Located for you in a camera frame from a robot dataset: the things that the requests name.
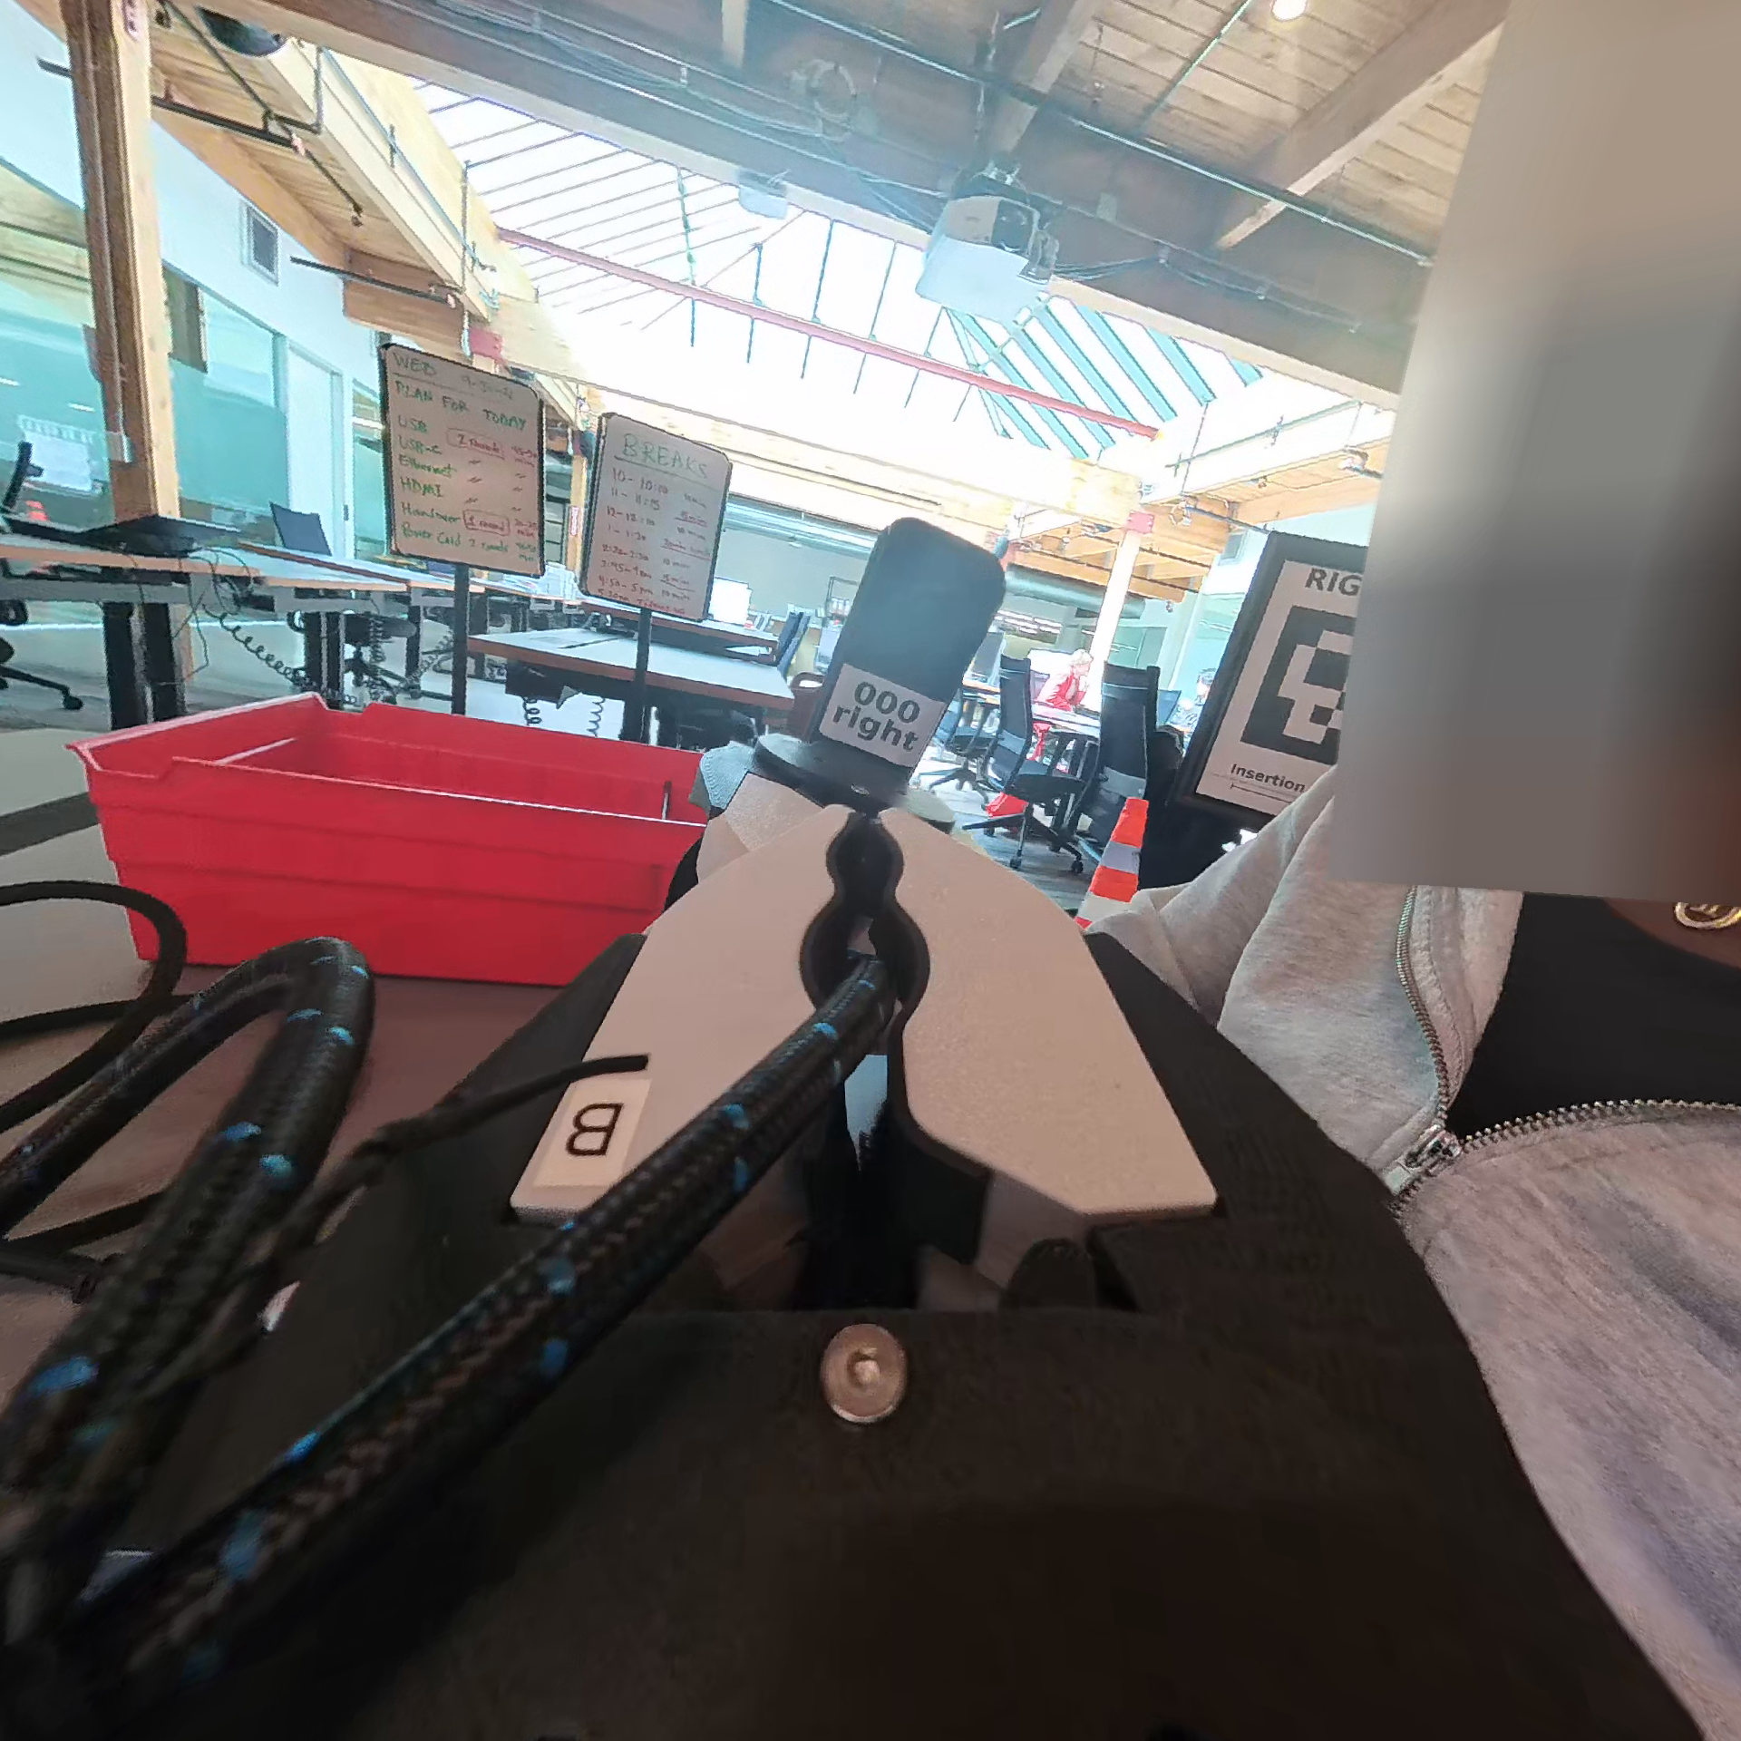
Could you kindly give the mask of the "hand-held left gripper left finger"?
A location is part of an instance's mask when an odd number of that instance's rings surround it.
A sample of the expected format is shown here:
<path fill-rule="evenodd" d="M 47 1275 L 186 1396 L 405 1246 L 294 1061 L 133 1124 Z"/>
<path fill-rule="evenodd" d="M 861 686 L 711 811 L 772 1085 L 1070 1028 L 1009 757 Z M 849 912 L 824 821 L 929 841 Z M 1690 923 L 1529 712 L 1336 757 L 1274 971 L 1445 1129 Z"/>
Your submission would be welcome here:
<path fill-rule="evenodd" d="M 790 1037 L 818 1039 L 858 967 L 898 975 L 898 839 L 879 818 L 797 804 L 760 845 L 718 862 L 642 932 L 586 1057 L 621 1057 L 562 1089 L 508 1207 L 560 1223 L 649 1161 Z"/>

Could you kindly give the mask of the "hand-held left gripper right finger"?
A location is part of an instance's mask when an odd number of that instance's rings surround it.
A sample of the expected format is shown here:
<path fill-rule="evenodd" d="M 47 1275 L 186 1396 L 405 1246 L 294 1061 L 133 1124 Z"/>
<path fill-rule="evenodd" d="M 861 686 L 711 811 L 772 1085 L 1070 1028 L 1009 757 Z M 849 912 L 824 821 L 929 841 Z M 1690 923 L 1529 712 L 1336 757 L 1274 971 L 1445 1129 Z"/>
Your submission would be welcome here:
<path fill-rule="evenodd" d="M 922 989 L 889 1050 L 911 1223 L 1191 1216 L 1217 1193 L 1084 930 L 1019 872 L 888 811 Z"/>

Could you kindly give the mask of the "red plastic bin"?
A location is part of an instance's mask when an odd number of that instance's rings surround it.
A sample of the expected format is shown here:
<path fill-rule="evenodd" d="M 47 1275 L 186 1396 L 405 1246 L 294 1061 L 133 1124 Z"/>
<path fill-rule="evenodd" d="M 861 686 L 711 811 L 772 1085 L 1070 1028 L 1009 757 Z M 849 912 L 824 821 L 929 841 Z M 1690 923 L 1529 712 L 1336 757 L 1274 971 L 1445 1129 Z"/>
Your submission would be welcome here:
<path fill-rule="evenodd" d="M 709 821 L 699 751 L 314 692 L 73 751 L 195 967 L 338 937 L 380 976 L 560 989 L 660 915 Z"/>

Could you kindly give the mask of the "black office chair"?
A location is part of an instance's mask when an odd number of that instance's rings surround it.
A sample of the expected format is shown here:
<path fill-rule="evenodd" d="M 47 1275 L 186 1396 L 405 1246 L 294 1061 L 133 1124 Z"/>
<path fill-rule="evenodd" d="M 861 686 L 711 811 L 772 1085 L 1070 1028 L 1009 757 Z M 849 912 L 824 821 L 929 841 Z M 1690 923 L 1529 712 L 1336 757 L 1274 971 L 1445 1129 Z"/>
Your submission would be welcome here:
<path fill-rule="evenodd" d="M 1162 708 L 1157 666 L 1110 666 L 1100 677 L 1096 725 L 1077 715 L 1051 718 L 1041 738 L 1028 666 L 999 677 L 999 723 L 987 769 L 1014 818 L 984 818 L 981 833 L 1014 829 L 1009 867 L 1033 839 L 1064 855 L 1084 872 L 1081 821 L 1119 821 L 1123 800 L 1148 800 L 1162 785 Z"/>

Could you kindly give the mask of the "orange traffic cone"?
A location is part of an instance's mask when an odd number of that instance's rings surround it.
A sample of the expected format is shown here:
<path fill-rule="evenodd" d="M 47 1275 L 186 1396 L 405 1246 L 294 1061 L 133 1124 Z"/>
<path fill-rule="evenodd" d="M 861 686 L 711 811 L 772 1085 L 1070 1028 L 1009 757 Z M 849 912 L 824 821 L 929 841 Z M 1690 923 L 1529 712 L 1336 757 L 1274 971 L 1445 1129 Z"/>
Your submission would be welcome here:
<path fill-rule="evenodd" d="M 1085 930 L 1110 915 L 1125 912 L 1141 888 L 1141 841 L 1144 841 L 1148 804 L 1141 795 L 1125 795 L 1119 808 L 1119 821 L 1113 823 L 1089 888 L 1081 898 L 1077 923 Z"/>

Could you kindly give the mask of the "wooden office desk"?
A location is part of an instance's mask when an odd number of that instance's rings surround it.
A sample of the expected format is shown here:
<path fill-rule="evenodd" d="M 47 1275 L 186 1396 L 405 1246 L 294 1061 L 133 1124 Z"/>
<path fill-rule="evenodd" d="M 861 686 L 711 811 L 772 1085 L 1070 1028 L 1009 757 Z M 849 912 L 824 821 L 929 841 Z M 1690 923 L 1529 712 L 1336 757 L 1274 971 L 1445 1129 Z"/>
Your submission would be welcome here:
<path fill-rule="evenodd" d="M 448 615 L 466 631 L 466 589 L 391 563 L 271 545 L 195 540 L 119 525 L 60 535 L 6 518 L 0 540 L 2 629 L 34 608 L 90 608 L 102 637 L 105 715 L 113 729 L 167 723 L 190 712 L 186 684 L 199 629 L 228 631 L 294 692 L 343 708 L 349 692 L 395 702 L 424 692 L 424 662 Z"/>
<path fill-rule="evenodd" d="M 695 651 L 649 638 L 640 659 L 636 637 L 603 637 L 587 629 L 531 629 L 503 637 L 470 637 L 470 652 L 508 666 L 506 686 L 554 702 L 562 691 L 603 702 L 642 702 L 649 712 L 646 742 L 660 749 L 716 749 L 735 715 L 753 735 L 792 715 L 792 686 L 774 662 L 735 651 Z"/>

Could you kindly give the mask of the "handwritten whiteboard on stand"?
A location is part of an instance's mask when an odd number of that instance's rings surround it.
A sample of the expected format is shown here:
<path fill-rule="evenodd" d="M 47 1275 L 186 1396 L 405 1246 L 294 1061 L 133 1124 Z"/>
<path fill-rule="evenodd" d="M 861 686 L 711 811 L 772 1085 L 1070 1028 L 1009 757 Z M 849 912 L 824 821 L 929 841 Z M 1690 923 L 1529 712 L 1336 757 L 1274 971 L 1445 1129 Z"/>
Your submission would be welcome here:
<path fill-rule="evenodd" d="M 395 557 L 546 575 L 546 404 L 534 384 L 384 341 L 380 479 Z"/>
<path fill-rule="evenodd" d="M 583 525 L 583 596 L 704 620 L 732 472 L 735 460 L 718 445 L 621 409 L 600 413 Z"/>

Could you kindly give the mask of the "white ceiling projector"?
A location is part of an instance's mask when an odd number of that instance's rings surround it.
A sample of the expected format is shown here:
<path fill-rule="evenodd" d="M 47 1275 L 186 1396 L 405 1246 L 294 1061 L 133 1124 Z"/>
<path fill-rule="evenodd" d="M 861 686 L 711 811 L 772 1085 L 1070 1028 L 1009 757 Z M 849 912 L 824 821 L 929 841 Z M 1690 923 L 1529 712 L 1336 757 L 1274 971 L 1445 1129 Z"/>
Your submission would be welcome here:
<path fill-rule="evenodd" d="M 984 163 L 945 196 L 922 248 L 919 297 L 999 325 L 1033 311 L 1059 266 L 1054 207 L 1014 163 Z"/>

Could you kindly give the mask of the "black framed marker sign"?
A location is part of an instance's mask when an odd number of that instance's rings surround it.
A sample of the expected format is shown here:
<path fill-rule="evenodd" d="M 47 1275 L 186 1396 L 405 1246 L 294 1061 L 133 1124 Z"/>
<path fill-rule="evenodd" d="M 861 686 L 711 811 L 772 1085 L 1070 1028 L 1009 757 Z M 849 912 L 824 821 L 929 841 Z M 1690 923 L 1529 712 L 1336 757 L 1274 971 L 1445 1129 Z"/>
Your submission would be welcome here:
<path fill-rule="evenodd" d="M 1336 762 L 1364 563 L 1353 540 L 1266 535 L 1174 804 L 1256 833 Z"/>

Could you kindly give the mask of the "person's black shirt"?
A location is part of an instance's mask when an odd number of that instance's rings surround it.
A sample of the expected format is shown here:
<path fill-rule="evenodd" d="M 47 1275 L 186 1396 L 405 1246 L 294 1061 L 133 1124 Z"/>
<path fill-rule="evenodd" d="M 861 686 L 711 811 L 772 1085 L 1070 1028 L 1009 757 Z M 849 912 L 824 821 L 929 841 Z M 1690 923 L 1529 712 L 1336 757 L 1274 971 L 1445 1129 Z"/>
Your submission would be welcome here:
<path fill-rule="evenodd" d="M 1459 1138 L 1577 1106 L 1741 1097 L 1738 903 L 1528 894 Z"/>

